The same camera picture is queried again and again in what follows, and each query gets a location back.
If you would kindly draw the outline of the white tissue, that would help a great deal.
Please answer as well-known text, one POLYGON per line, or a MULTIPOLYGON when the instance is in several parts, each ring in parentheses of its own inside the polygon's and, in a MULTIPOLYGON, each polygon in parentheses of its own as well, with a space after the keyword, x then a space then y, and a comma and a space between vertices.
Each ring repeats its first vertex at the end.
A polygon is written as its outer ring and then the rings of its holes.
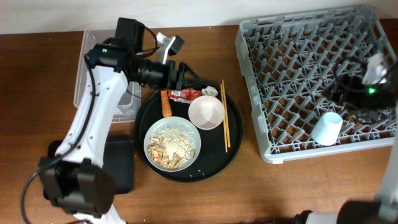
POLYGON ((218 90, 213 86, 207 86, 201 90, 203 96, 217 97, 218 90))

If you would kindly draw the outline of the red snack wrapper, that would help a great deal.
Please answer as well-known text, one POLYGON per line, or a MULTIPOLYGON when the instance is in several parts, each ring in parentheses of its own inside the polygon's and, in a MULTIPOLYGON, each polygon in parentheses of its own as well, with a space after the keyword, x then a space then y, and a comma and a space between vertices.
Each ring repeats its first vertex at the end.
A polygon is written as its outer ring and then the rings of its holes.
POLYGON ((202 92, 193 88, 187 88, 184 90, 169 90, 167 92, 168 98, 179 103, 192 103, 193 100, 202 96, 202 92))

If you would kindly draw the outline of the wooden chopstick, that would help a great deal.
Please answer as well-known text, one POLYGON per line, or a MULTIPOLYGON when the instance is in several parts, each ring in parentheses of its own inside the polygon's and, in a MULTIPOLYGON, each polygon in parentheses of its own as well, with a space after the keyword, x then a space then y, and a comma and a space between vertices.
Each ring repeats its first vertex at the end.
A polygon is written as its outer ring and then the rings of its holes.
POLYGON ((228 153, 228 138, 227 138, 227 131, 226 131, 226 105, 224 100, 224 91, 223 91, 223 84, 220 83, 220 93, 221 93, 221 102, 224 108, 224 118, 223 118, 223 129, 224 129, 224 146, 225 146, 225 153, 228 153))
POLYGON ((226 91, 225 91, 225 84, 224 84, 223 79, 221 81, 221 92, 222 92, 224 112, 225 112, 224 133, 225 133, 225 139, 226 139, 226 152, 228 152, 228 149, 231 147, 231 140, 230 140, 230 135, 229 135, 228 107, 227 107, 227 101, 226 101, 226 91))

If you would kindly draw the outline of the orange carrot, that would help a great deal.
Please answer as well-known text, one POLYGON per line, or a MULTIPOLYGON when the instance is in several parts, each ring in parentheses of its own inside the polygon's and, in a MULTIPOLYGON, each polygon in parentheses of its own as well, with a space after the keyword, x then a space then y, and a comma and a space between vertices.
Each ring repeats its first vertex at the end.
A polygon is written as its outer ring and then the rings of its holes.
POLYGON ((165 118, 171 117, 172 116, 172 110, 171 110, 171 106, 169 103, 169 96, 167 93, 167 90, 162 90, 160 92, 160 96, 161 96, 161 103, 162 103, 162 115, 165 118))

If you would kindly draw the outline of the grey plate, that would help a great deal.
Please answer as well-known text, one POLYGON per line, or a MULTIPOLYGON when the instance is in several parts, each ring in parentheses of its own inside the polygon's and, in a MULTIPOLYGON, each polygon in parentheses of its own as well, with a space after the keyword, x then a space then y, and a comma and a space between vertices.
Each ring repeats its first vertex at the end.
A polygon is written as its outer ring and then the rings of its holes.
POLYGON ((198 132, 196 126, 194 126, 189 120, 187 120, 185 118, 181 118, 181 117, 172 116, 172 117, 168 117, 168 118, 162 118, 162 119, 156 121, 149 128, 148 132, 145 135, 143 146, 144 146, 144 155, 145 155, 146 159, 148 159, 150 164, 152 164, 155 168, 157 168, 157 169, 159 169, 161 171, 164 171, 164 172, 178 172, 178 171, 182 171, 182 170, 190 167, 191 165, 193 165, 193 163, 198 158, 199 153, 200 153, 200 149, 201 149, 201 137, 200 137, 200 133, 198 132), (182 167, 181 169, 166 170, 164 168, 161 168, 160 166, 155 165, 155 163, 151 161, 149 153, 147 152, 146 147, 149 145, 149 138, 152 136, 152 134, 155 131, 158 131, 158 130, 162 129, 165 126, 183 127, 186 131, 192 131, 193 132, 193 138, 194 138, 194 140, 197 141, 197 146, 199 147, 199 149, 197 150, 197 154, 193 158, 192 162, 188 163, 185 167, 182 167))

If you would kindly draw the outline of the food scraps and rice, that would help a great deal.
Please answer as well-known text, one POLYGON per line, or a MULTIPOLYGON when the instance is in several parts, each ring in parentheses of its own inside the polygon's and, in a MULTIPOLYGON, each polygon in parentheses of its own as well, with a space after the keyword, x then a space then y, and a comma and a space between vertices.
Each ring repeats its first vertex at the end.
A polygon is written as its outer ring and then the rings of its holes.
POLYGON ((152 134, 146 149, 155 165, 166 170, 177 170, 193 161, 199 147, 192 131, 165 126, 152 134))

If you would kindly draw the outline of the light blue cup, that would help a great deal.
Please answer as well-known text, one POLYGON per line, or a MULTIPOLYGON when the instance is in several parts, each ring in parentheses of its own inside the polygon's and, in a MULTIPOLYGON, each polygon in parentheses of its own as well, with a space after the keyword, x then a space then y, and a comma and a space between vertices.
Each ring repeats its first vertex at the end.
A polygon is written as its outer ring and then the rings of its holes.
POLYGON ((311 137, 318 144, 331 146, 337 141, 342 124, 343 119, 339 114, 327 112, 313 127, 311 137))

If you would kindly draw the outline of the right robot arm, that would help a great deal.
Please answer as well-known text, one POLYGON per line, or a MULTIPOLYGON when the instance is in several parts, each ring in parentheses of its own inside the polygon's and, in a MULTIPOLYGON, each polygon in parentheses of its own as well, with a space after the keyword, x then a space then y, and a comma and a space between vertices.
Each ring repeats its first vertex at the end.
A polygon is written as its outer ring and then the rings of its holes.
MULTIPOLYGON (((387 82, 373 86, 375 93, 351 93, 366 109, 397 106, 397 72, 387 76, 387 82)), ((374 201, 349 200, 337 213, 317 213, 311 210, 296 215, 292 223, 397 223, 397 140, 391 154, 379 192, 374 201)))

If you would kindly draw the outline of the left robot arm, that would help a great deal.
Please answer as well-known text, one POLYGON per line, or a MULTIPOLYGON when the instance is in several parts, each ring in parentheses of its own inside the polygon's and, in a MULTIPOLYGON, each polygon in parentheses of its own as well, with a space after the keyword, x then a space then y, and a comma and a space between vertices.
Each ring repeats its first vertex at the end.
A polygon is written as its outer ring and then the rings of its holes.
POLYGON ((181 90, 201 83, 190 67, 170 56, 182 48, 179 36, 154 34, 152 54, 143 49, 147 27, 119 18, 116 32, 83 57, 87 68, 83 96, 72 125, 52 158, 39 162, 35 176, 50 203, 82 223, 121 223, 114 205, 115 182, 103 170, 104 147, 121 97, 131 82, 159 90, 181 90))

